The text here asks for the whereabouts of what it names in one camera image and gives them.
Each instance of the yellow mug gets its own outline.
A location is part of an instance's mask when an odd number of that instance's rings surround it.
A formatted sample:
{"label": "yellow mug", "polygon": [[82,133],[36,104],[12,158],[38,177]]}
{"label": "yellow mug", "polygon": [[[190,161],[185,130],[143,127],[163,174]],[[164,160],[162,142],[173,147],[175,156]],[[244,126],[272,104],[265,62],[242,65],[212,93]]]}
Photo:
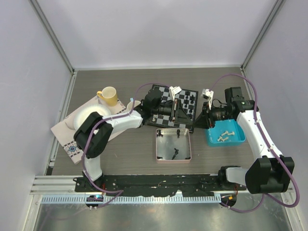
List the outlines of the yellow mug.
{"label": "yellow mug", "polygon": [[117,94],[114,87],[106,87],[102,91],[98,91],[97,96],[104,100],[109,106],[113,107],[117,104]]}

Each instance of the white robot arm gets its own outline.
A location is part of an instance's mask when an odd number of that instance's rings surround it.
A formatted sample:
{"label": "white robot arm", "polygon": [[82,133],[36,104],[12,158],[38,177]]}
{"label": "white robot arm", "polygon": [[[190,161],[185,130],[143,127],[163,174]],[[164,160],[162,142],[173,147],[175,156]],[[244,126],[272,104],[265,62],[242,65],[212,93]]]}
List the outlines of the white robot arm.
{"label": "white robot arm", "polygon": [[[257,127],[253,110],[255,102],[245,100],[242,97],[240,88],[226,89],[225,95],[227,105],[224,107],[210,108],[209,103],[204,103],[202,112],[193,126],[195,128],[209,129],[215,126],[215,121],[235,119],[245,132],[255,162],[249,169],[238,166],[221,167],[218,172],[221,184],[238,183],[246,186],[252,194],[285,192],[288,188],[290,177],[268,149],[268,145]],[[176,118],[174,122],[190,124],[192,122],[176,99],[161,103],[159,90],[150,90],[149,94],[141,102],[141,105],[135,107],[129,116],[124,117],[123,115],[122,118],[119,118],[121,115],[117,115],[118,118],[116,119],[111,118],[111,116],[102,118],[98,113],[92,113],[74,135],[79,148],[84,150],[93,126],[102,119],[106,120],[106,122],[100,124],[97,133],[91,139],[85,158],[85,169],[92,181],[102,176],[100,154],[111,134],[128,128],[139,128],[145,125],[153,114],[169,115],[171,118]],[[271,144],[270,149],[275,151],[292,173],[294,169],[292,158],[284,157],[274,145],[264,128],[259,112],[257,112],[257,121],[264,132],[266,140]]]}

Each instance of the blue bin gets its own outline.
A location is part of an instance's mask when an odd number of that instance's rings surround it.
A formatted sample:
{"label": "blue bin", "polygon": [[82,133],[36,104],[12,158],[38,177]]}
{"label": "blue bin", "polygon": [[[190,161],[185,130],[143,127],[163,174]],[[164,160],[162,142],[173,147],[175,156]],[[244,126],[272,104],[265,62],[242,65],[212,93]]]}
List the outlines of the blue bin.
{"label": "blue bin", "polygon": [[[234,136],[225,135],[223,138],[228,136],[229,138],[224,141],[217,141],[222,133],[225,131],[235,133]],[[210,147],[225,147],[225,146],[237,146],[246,140],[245,133],[243,129],[238,125],[234,119],[216,121],[215,127],[210,129],[205,129],[205,136],[207,144]]]}

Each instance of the purple cable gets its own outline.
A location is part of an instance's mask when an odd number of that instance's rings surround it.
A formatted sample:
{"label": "purple cable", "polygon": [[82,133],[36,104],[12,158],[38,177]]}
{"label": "purple cable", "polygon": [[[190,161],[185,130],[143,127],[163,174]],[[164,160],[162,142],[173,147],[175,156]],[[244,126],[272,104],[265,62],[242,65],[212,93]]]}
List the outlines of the purple cable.
{"label": "purple cable", "polygon": [[261,133],[261,136],[262,136],[263,140],[265,141],[265,143],[266,143],[268,149],[269,149],[270,152],[273,154],[273,156],[278,160],[278,162],[280,163],[280,165],[283,167],[283,169],[285,170],[285,172],[288,174],[289,178],[291,179],[291,181],[292,181],[292,183],[293,183],[293,185],[294,185],[294,189],[295,189],[295,193],[296,193],[296,199],[295,199],[295,201],[294,201],[293,204],[287,205],[287,204],[281,202],[280,200],[278,200],[277,198],[275,198],[274,196],[272,196],[272,195],[270,195],[270,194],[268,194],[268,193],[266,193],[265,195],[267,195],[268,197],[270,197],[271,199],[273,199],[274,201],[276,201],[277,203],[281,204],[281,205],[284,206],[284,207],[293,208],[293,207],[297,206],[298,203],[299,203],[299,199],[300,199],[300,194],[299,194],[298,185],[297,185],[297,183],[296,183],[294,177],[293,177],[292,174],[290,173],[289,169],[288,169],[287,166],[284,164],[284,162],[279,158],[279,156],[275,153],[275,151],[274,151],[273,149],[270,149],[271,145],[270,145],[268,139],[266,138],[266,136],[265,136],[265,134],[264,134],[264,132],[263,132],[263,130],[262,130],[261,125],[260,125],[259,122],[257,121],[257,91],[256,91],[256,88],[255,88],[255,86],[253,85],[253,83],[252,83],[249,79],[247,79],[247,78],[245,78],[244,76],[241,76],[241,75],[239,75],[239,74],[226,74],[226,75],[223,75],[222,77],[220,77],[220,78],[214,83],[214,85],[211,87],[210,90],[212,90],[212,89],[214,88],[214,86],[215,86],[222,78],[227,77],[227,76],[237,76],[237,77],[243,78],[246,82],[248,82],[248,83],[250,84],[250,86],[251,86],[252,89],[254,90],[254,94],[255,94],[254,117],[255,117],[256,125],[257,125],[257,127],[258,127],[258,129],[259,129],[259,131],[260,131],[260,133]]}
{"label": "purple cable", "polygon": [[250,213],[250,212],[253,212],[253,211],[257,210],[257,209],[261,206],[261,204],[262,204],[263,201],[264,201],[264,198],[265,198],[265,196],[264,196],[264,194],[262,194],[262,198],[261,198],[261,201],[259,202],[259,204],[258,204],[256,207],[254,207],[254,208],[252,208],[252,209],[249,209],[249,210],[240,210],[240,209],[237,209],[237,208],[229,207],[229,206],[228,206],[228,201],[227,201],[227,203],[225,203],[225,204],[221,202],[221,204],[222,204],[223,206],[225,206],[226,208],[229,208],[230,210],[235,211],[235,212],[238,212],[238,213]]}
{"label": "purple cable", "polygon": [[86,166],[85,166],[85,156],[86,156],[87,150],[88,150],[88,148],[89,148],[91,139],[92,139],[92,137],[93,137],[94,131],[96,130],[96,128],[97,128],[101,123],[103,123],[103,122],[105,122],[105,121],[108,121],[108,120],[111,120],[111,119],[124,118],[124,117],[126,117],[126,116],[129,116],[129,115],[133,112],[133,110],[134,110],[135,98],[136,98],[136,96],[137,96],[138,91],[139,91],[141,88],[143,88],[144,86],[150,85],[150,84],[152,85],[152,84],[158,84],[158,83],[146,83],[146,84],[141,85],[141,86],[137,89],[137,91],[136,91],[136,93],[135,93],[135,97],[133,98],[133,105],[132,105],[132,108],[131,108],[131,110],[130,110],[127,114],[124,114],[124,115],[116,115],[115,117],[109,117],[109,118],[106,118],[106,119],[103,118],[100,122],[98,122],[97,124],[95,124],[94,127],[93,127],[92,130],[91,130],[91,133],[90,133],[90,135],[89,135],[88,141],[87,141],[86,146],[85,146],[85,149],[84,149],[84,151],[83,151],[83,155],[82,155],[82,157],[81,157],[83,171],[84,171],[86,177],[89,179],[89,181],[90,181],[90,183],[92,184],[92,186],[94,186],[97,190],[99,190],[99,191],[101,191],[101,192],[103,192],[103,193],[118,193],[118,194],[117,194],[116,196],[114,196],[110,201],[106,202],[105,204],[99,205],[98,208],[104,207],[104,206],[108,205],[109,203],[111,203],[114,199],[116,199],[116,198],[123,192],[123,190],[107,191],[107,190],[101,189],[100,187],[98,187],[97,185],[95,185],[95,183],[92,181],[92,179],[91,179],[91,178],[89,177],[89,175],[88,175],[88,172],[87,172],[87,169],[86,169]]}

